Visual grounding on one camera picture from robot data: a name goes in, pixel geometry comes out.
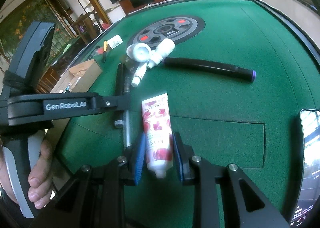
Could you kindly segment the person's left hand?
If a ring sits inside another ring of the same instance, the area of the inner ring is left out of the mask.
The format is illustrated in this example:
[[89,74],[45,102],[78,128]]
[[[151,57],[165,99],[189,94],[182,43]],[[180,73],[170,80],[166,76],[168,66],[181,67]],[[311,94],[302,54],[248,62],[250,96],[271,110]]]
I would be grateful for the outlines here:
[[[40,210],[49,202],[53,191],[53,170],[52,160],[55,144],[44,139],[41,143],[40,156],[37,163],[32,168],[28,176],[30,185],[28,198],[34,204],[35,208]],[[9,180],[7,167],[3,155],[3,142],[1,141],[1,186],[7,196],[16,204],[18,201],[14,195]]]

